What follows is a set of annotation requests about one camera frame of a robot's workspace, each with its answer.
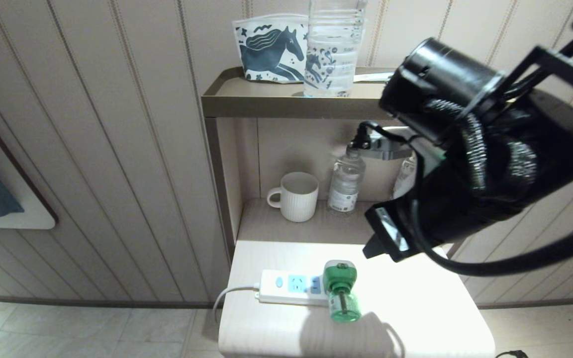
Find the black cable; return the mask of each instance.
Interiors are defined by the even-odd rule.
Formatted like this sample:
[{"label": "black cable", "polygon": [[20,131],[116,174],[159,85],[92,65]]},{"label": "black cable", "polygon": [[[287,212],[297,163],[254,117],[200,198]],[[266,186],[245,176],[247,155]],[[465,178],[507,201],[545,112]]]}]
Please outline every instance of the black cable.
[{"label": "black cable", "polygon": [[421,107],[425,113],[436,115],[446,120],[455,118],[453,122],[461,130],[461,138],[466,148],[470,182],[477,196],[487,195],[487,145],[484,140],[483,126],[474,113],[468,113],[463,120],[456,120],[464,107],[445,99],[431,98]]},{"label": "black cable", "polygon": [[400,143],[406,143],[406,139],[404,137],[387,132],[379,124],[373,122],[372,120],[363,121],[362,123],[360,123],[360,127],[368,127],[373,131],[380,133],[382,136],[388,138],[389,140],[398,141]]},{"label": "black cable", "polygon": [[537,69],[536,71],[530,73],[529,75],[527,75],[526,77],[524,77],[522,80],[516,82],[515,84],[513,84],[512,86],[510,86],[510,88],[505,91],[505,93],[503,93],[503,95],[501,95],[501,98],[503,100],[509,100],[512,98],[516,98],[519,97],[520,95],[522,95],[523,93],[525,93],[526,91],[529,91],[530,89],[532,89],[532,86],[530,86],[531,83],[534,83],[534,80],[537,80],[539,77],[542,76],[547,76],[550,73],[548,73],[547,71],[544,71],[542,69]]},{"label": "black cable", "polygon": [[509,354],[511,356],[515,356],[516,358],[528,358],[527,354],[525,354],[524,351],[503,352],[503,353],[499,354],[498,356],[495,356],[494,358],[499,358],[500,356],[506,356],[507,354]]},{"label": "black cable", "polygon": [[423,182],[424,158],[417,154],[417,173],[414,181],[415,197],[411,200],[411,221],[414,231],[414,242],[429,258],[441,267],[466,276],[502,276],[516,274],[528,270],[539,269],[573,257],[573,233],[540,249],[527,252],[509,259],[492,261],[490,263],[460,263],[443,258],[432,250],[432,245],[426,238],[420,226],[419,198]]}]

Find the horse illustration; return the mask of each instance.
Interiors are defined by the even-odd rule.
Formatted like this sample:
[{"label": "horse illustration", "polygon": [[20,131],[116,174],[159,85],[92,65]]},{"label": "horse illustration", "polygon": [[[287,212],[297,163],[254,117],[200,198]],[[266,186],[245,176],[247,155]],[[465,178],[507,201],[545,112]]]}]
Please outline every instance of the horse illustration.
[{"label": "horse illustration", "polygon": [[240,54],[245,71],[269,71],[290,81],[304,80],[298,70],[280,63],[280,58],[282,58],[285,50],[294,54],[298,61],[304,59],[295,30],[289,32],[288,26],[284,30],[271,30],[266,34],[247,38],[245,45],[240,45]]},{"label": "horse illustration", "polygon": [[317,65],[318,70],[321,70],[322,65],[320,64],[320,56],[314,54],[306,55],[306,70],[313,76],[313,79],[317,83],[320,83],[320,81],[322,80],[322,76],[319,73],[317,73],[316,70],[313,69],[313,65]]}]

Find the white mug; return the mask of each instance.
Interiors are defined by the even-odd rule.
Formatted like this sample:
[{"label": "white mug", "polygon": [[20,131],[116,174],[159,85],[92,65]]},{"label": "white mug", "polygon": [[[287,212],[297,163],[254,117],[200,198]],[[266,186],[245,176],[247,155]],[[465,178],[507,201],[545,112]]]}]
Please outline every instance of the white mug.
[{"label": "white mug", "polygon": [[[279,188],[269,190],[267,202],[279,208],[286,220],[305,222],[315,213],[319,186],[318,180],[309,173],[289,173],[282,177]],[[277,193],[280,194],[280,201],[272,201],[271,197]]]}]

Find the white power strip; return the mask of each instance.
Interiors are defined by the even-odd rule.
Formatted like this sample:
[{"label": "white power strip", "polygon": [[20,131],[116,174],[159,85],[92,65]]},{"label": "white power strip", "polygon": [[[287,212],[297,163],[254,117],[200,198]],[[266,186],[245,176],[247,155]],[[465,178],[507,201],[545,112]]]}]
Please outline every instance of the white power strip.
[{"label": "white power strip", "polygon": [[289,270],[263,270],[256,298],[263,303],[328,306],[328,295],[321,274]]}]

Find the small water bottle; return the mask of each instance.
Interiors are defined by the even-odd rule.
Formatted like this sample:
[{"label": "small water bottle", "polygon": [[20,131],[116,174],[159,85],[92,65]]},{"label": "small water bottle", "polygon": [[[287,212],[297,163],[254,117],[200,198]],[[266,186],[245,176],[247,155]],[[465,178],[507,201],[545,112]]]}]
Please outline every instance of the small water bottle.
[{"label": "small water bottle", "polygon": [[399,169],[395,185],[393,186],[393,193],[390,195],[391,200],[401,197],[412,189],[416,172],[417,158],[415,154],[412,154],[412,156],[404,159],[402,167]]},{"label": "small water bottle", "polygon": [[328,209],[337,216],[348,216],[355,210],[355,202],[364,181],[366,163],[355,148],[335,161],[333,179],[328,192]]},{"label": "small water bottle", "polygon": [[348,97],[367,0],[311,0],[304,95]]}]

